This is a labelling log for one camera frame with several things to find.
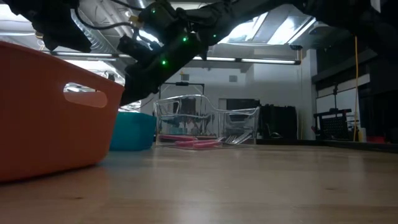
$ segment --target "clear plastic dish rack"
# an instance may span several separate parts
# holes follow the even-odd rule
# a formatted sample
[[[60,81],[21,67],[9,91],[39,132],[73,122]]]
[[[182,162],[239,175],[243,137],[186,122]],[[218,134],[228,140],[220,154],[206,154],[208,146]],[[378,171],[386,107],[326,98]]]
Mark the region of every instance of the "clear plastic dish rack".
[[[203,95],[184,95],[154,103],[156,145],[202,150],[256,144],[260,107],[218,110]]]

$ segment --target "table surface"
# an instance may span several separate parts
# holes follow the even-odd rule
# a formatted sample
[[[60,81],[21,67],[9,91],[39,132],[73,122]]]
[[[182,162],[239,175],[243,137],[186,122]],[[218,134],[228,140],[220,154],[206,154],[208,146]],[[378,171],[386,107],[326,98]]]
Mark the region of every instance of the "table surface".
[[[259,146],[111,152],[0,185],[0,223],[398,223],[398,155]]]

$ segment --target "bin handle cutout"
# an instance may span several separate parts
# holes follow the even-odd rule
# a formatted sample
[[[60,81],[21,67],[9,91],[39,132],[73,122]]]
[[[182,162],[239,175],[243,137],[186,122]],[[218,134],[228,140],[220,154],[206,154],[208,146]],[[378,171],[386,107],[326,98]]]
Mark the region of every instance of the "bin handle cutout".
[[[105,93],[77,83],[67,83],[63,87],[63,96],[78,105],[104,108],[108,104]]]

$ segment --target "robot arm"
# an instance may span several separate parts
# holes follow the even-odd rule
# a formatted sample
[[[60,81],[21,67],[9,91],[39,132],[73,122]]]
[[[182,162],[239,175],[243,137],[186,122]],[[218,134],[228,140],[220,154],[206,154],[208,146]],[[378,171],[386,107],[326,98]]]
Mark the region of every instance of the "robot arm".
[[[51,43],[89,51],[88,40],[70,20],[70,9],[77,11],[78,0],[31,0],[28,4],[24,0],[4,1],[14,13],[22,14],[35,28],[39,27],[44,38],[47,36]],[[379,54],[395,57],[398,50],[397,24],[387,23],[371,7],[369,0],[223,0],[194,10],[174,9],[167,0],[156,0],[141,11],[136,22],[164,45],[151,42],[150,48],[143,46],[136,40],[138,32],[133,38],[121,38],[118,49],[137,60],[126,68],[121,105],[157,93],[159,86],[193,57],[199,55],[206,60],[208,47],[229,35],[237,25],[283,4],[293,4],[319,21],[348,29]],[[53,8],[63,13],[50,13]],[[59,29],[64,26],[52,24],[52,21],[63,22],[70,33]],[[64,38],[70,35],[75,38]]]

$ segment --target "orange plastic bin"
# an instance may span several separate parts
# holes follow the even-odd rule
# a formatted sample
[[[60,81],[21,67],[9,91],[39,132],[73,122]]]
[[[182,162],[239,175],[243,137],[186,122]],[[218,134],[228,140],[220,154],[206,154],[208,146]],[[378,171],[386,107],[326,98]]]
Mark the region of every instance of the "orange plastic bin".
[[[0,42],[0,182],[96,164],[108,153],[123,86]],[[98,92],[64,93],[67,83]]]

